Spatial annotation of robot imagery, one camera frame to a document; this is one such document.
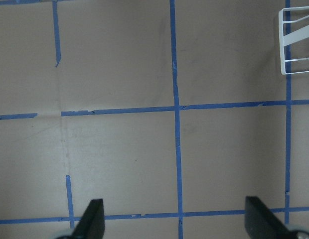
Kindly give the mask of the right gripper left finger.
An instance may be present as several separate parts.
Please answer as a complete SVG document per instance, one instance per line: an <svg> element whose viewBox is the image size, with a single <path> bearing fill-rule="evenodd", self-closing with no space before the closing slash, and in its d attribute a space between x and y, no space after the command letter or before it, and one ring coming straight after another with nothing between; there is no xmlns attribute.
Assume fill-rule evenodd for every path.
<svg viewBox="0 0 309 239"><path fill-rule="evenodd" d="M105 233L103 199L90 201L79 223L72 231L59 232L54 239L102 239Z"/></svg>

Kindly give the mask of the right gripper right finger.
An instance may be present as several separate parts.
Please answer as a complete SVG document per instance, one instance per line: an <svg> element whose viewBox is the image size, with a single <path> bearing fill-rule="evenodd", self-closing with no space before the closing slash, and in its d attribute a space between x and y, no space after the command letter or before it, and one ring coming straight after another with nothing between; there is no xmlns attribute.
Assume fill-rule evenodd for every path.
<svg viewBox="0 0 309 239"><path fill-rule="evenodd" d="M256 196L245 198L245 230L251 239L309 239L309 231L284 225Z"/></svg>

